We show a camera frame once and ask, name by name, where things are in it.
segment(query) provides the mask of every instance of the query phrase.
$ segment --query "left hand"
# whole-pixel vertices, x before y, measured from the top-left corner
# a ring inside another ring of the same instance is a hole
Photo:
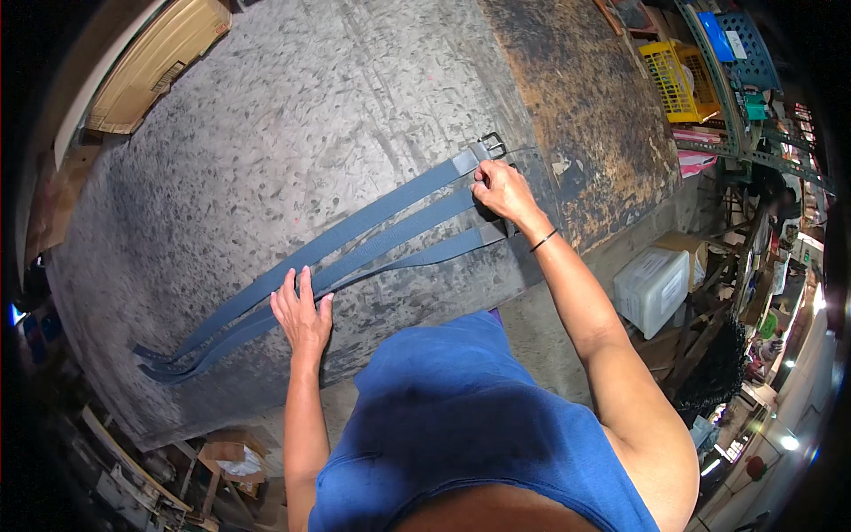
[[[306,367],[318,370],[319,360],[331,335],[331,300],[334,294],[322,298],[317,312],[313,303],[311,269],[305,266],[301,271],[300,295],[295,294],[295,269],[290,268],[281,288],[271,293],[271,311],[293,347],[290,364],[304,363]]]

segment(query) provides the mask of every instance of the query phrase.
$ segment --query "hand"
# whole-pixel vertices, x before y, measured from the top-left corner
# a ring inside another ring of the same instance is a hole
[[[291,366],[319,370],[322,351],[331,335],[331,300],[334,294],[325,295],[319,302],[319,312],[313,303],[311,269],[301,270],[301,297],[295,295],[295,269],[290,268],[277,292],[271,293],[271,311],[281,324],[293,348]]]
[[[505,161],[482,161],[476,168],[473,196],[497,215],[516,224],[530,242],[540,241],[552,224],[538,208],[526,178]]]

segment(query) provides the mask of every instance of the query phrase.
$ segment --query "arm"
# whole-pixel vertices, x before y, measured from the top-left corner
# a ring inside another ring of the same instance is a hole
[[[291,269],[277,292],[271,309],[293,348],[289,361],[289,389],[283,413],[283,481],[287,490],[288,529],[307,530],[307,518],[316,502],[316,479],[328,461],[328,432],[319,402],[319,361],[331,334],[331,300],[328,294],[313,304],[311,271],[301,271],[301,298],[295,295],[295,270]]]
[[[533,247],[553,231],[526,180],[502,161],[476,170],[473,194],[514,222]],[[588,375],[615,454],[663,531],[685,528],[697,499],[698,463],[688,430],[630,343],[603,288],[555,234],[535,250],[558,316]]]

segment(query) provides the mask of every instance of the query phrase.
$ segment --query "black bracelet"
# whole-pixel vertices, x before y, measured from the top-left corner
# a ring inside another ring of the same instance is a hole
[[[540,245],[541,245],[542,243],[544,243],[544,242],[546,242],[547,240],[549,240],[549,239],[550,239],[550,237],[551,237],[552,235],[556,234],[557,232],[558,232],[558,229],[553,229],[553,230],[552,230],[552,232],[551,232],[550,234],[548,234],[547,236],[545,236],[545,237],[544,237],[544,239],[543,239],[543,240],[541,240],[540,242],[538,242],[538,245],[536,245],[535,247],[531,248],[531,249],[529,250],[529,253],[534,253],[534,251],[535,251],[537,248],[539,248],[539,247],[540,247]]]

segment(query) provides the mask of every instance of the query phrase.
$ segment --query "yellow plastic basket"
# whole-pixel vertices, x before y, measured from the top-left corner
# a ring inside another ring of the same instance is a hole
[[[650,67],[668,122],[703,123],[721,110],[709,72],[696,47],[663,41],[646,44],[639,51]],[[691,79],[686,76],[683,66],[692,73],[693,87],[689,87]]]

